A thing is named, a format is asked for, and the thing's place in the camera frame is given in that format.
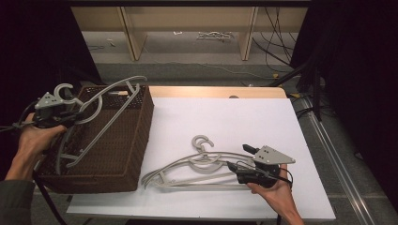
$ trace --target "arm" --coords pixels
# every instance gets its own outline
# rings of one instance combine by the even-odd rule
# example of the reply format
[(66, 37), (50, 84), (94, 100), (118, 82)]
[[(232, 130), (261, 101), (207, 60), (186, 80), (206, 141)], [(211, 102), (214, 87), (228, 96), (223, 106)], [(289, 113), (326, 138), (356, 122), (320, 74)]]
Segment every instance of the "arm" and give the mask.
[[(31, 121), (29, 114), (26, 121)], [(19, 140), (18, 152), (12, 160), (5, 181), (0, 182), (0, 224), (30, 224), (30, 206), (35, 184), (32, 173), (54, 138), (66, 129), (63, 126), (40, 129), (25, 126)]]
[[(281, 170), (280, 177), (287, 179), (286, 164), (281, 165), (281, 168), (284, 170)], [(249, 183), (247, 186), (252, 190), (253, 194), (259, 194), (263, 197), (269, 206), (282, 218), (286, 219), (289, 224), (304, 224), (296, 208), (290, 186), (286, 182), (278, 180), (271, 188), (263, 188), (253, 183)]]

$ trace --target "table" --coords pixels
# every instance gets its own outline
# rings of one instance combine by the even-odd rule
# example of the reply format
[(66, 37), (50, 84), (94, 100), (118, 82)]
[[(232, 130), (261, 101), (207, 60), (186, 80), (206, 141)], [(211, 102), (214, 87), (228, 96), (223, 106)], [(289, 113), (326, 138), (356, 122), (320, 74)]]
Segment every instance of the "table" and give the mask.
[[(209, 152), (245, 154), (243, 143), (268, 145), (297, 161), (288, 169), (295, 177), (293, 195), (301, 216), (307, 221), (335, 219), (283, 89), (166, 86), (149, 89), (155, 109), (141, 177), (171, 161), (193, 155), (191, 138), (197, 134), (207, 135), (214, 142)], [(261, 197), (249, 190), (191, 191), (153, 186), (147, 189), (139, 186), (133, 192), (74, 195), (68, 213), (184, 220), (259, 221), (277, 217)]]

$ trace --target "sleeve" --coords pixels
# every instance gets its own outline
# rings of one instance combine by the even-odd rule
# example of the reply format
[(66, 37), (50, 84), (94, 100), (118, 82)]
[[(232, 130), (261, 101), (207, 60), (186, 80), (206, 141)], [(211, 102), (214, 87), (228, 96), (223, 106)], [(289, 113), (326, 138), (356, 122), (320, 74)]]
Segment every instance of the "sleeve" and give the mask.
[(0, 182), (0, 224), (31, 224), (31, 203), (35, 184), (24, 180)]

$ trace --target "floor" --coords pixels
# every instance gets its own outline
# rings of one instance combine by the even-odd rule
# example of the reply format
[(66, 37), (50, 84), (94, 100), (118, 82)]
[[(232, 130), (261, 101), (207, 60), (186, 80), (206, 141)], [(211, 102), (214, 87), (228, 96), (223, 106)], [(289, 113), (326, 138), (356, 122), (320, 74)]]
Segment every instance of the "floor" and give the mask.
[[(267, 48), (266, 39), (272, 34), (255, 34), (254, 40)], [(194, 32), (149, 33), (139, 61), (131, 61), (126, 40), (121, 33), (84, 32), (84, 38), (104, 82), (113, 83), (133, 75), (147, 76), (148, 84), (264, 86), (283, 76), (291, 68), (265, 54), (256, 44), (251, 46), (248, 61), (240, 59), (236, 34), (224, 40), (198, 39)], [(283, 43), (275, 36), (272, 42), (294, 49), (297, 34), (282, 33)], [(281, 46), (269, 45), (268, 50), (288, 61)], [(284, 83), (286, 94), (296, 94), (299, 77)], [(311, 93), (291, 97), (298, 112), (298, 121), (314, 159), (336, 220), (307, 224), (396, 224), (398, 216), (372, 177), (366, 164), (355, 156), (356, 148), (344, 131), (338, 115), (322, 94), (322, 122), (312, 112)], [(68, 197), (51, 193), (55, 205), (68, 224), (255, 224), (234, 222), (188, 222), (127, 220), (126, 218), (88, 218), (67, 215)], [(55, 224), (56, 220), (38, 191), (35, 192), (32, 212), (33, 224)], [(262, 224), (276, 224), (267, 220)]]

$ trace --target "person's right hand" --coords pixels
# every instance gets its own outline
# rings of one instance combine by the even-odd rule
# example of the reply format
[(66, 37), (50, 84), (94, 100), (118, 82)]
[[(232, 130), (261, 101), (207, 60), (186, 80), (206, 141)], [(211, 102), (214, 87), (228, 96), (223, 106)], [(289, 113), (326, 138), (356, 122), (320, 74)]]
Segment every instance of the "person's right hand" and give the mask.
[[(287, 179), (287, 165), (281, 165), (280, 177)], [(286, 219), (289, 224), (304, 224), (293, 199), (292, 191), (288, 183), (278, 180), (271, 188), (264, 188), (254, 183), (248, 183), (247, 186), (253, 194), (259, 194), (263, 197), (269, 206), (276, 213)]]

